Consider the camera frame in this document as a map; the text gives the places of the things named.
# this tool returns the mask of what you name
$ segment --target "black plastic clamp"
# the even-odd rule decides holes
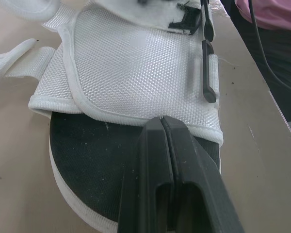
[[[125,167],[118,233],[243,233],[215,162],[185,124],[153,118]]]

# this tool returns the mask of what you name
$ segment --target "white textured fabric panel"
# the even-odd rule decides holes
[[[34,44],[35,39],[29,39],[20,43],[11,51],[0,54],[0,78],[3,77],[8,69],[29,49],[31,49]]]
[[[60,0],[0,0],[0,6],[16,16],[44,22],[57,12]]]
[[[171,22],[181,22],[184,16],[177,3],[200,9],[200,0],[148,0],[146,4],[139,4],[137,0],[92,1],[131,23],[178,33],[183,33],[183,30],[168,28]]]
[[[51,47],[29,50],[9,68],[5,76],[18,78],[30,76],[40,80],[54,52],[55,49]]]
[[[52,32],[56,32],[57,28],[62,24],[68,23],[76,12],[76,10],[65,4],[61,4],[56,14],[49,21],[43,23],[42,26]]]
[[[222,144],[218,101],[209,104],[202,93],[201,30],[187,36],[144,28],[92,5],[74,30],[61,27],[59,33],[73,99],[88,116],[143,125],[168,115],[195,136]],[[210,67],[218,94],[215,55]]]
[[[48,64],[34,95],[30,98],[28,107],[45,116],[50,116],[52,111],[68,114],[82,113],[72,99],[63,62],[62,44]]]

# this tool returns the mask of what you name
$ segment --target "white foam padding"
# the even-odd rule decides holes
[[[24,19],[44,22],[55,15],[60,0],[0,0],[0,6]]]
[[[168,115],[193,135],[222,144],[218,101],[209,104],[202,93],[201,29],[188,36],[141,27],[97,5],[74,21],[59,33],[69,87],[82,112],[140,126]],[[210,82],[219,96],[217,66],[210,56]]]

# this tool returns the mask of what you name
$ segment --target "white strap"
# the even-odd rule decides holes
[[[14,63],[5,76],[18,78],[30,76],[40,80],[54,52],[55,49],[51,47],[30,50]]]
[[[35,39],[29,39],[17,45],[10,52],[0,54],[0,78],[31,76],[41,79],[55,49],[42,47],[31,50]]]
[[[70,7],[61,3],[60,8],[56,14],[49,21],[43,23],[42,26],[52,32],[56,32],[60,25],[68,23],[72,16],[76,13],[77,10],[71,9]]]

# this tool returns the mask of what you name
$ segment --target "white mesh fabric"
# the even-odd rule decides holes
[[[202,93],[201,30],[187,36],[144,28],[93,5],[79,14],[73,40],[70,31],[60,30],[64,62],[84,113],[128,125],[168,115],[195,136],[222,144],[218,102],[209,104]],[[210,64],[217,66],[216,56]],[[218,93],[218,76],[212,78]]]
[[[57,12],[60,0],[0,0],[0,6],[31,21],[44,22]]]
[[[33,111],[48,117],[52,111],[69,114],[82,113],[71,96],[63,62],[62,44],[54,53],[28,106]]]

